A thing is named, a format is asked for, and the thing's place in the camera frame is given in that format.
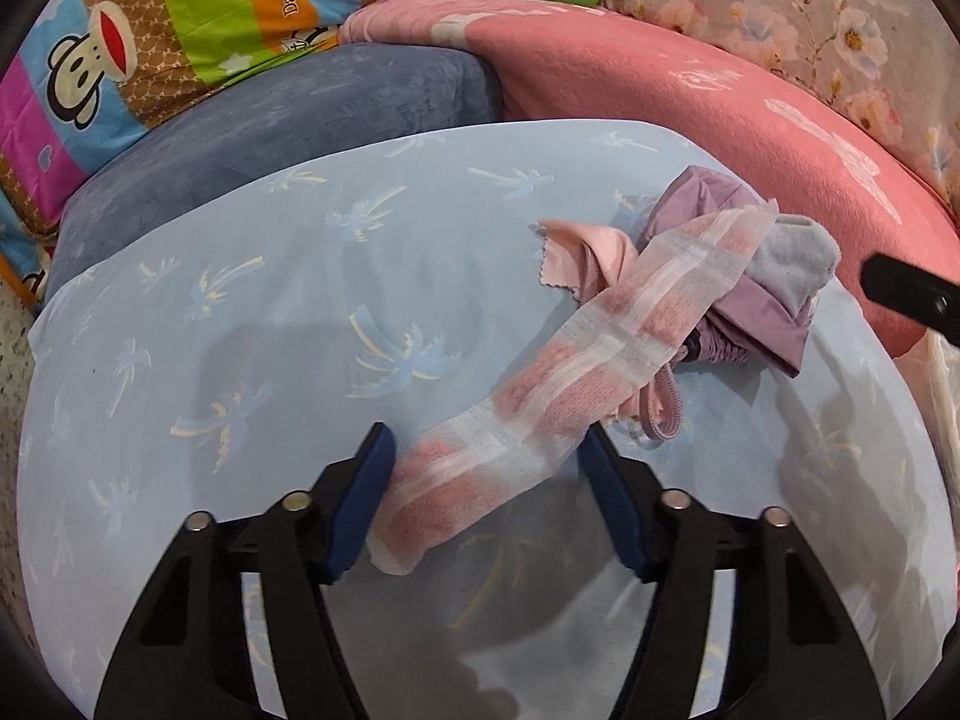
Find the coral plush blanket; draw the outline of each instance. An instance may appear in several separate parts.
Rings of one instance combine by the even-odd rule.
[[[960,242],[925,184],[827,106],[723,50],[611,11],[527,0],[381,1],[340,38],[480,55],[508,119],[638,119],[690,138],[784,213],[829,230],[843,251],[837,275],[894,356],[923,331],[865,301],[860,263],[881,250],[960,281]]]

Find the lime green stripe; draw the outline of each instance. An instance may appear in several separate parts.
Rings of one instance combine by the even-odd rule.
[[[251,67],[274,56],[261,41],[251,0],[165,2],[194,73],[209,84],[230,75],[219,64],[232,55],[251,57]]]

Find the speckled floor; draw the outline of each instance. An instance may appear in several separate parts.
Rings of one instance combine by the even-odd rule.
[[[16,545],[16,464],[23,410],[34,372],[27,346],[30,312],[0,282],[0,601],[37,649]]]

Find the sheer pink and white fabric strip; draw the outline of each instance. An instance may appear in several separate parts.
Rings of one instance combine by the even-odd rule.
[[[373,563],[409,573],[427,549],[553,475],[592,423],[670,362],[740,279],[775,219],[768,204],[657,235],[522,372],[421,436],[397,460],[373,520]]]

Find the blue cushion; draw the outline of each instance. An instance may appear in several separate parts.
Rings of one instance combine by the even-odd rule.
[[[457,50],[355,44],[253,76],[157,127],[75,192],[47,299],[152,229],[256,178],[499,118],[493,71]]]

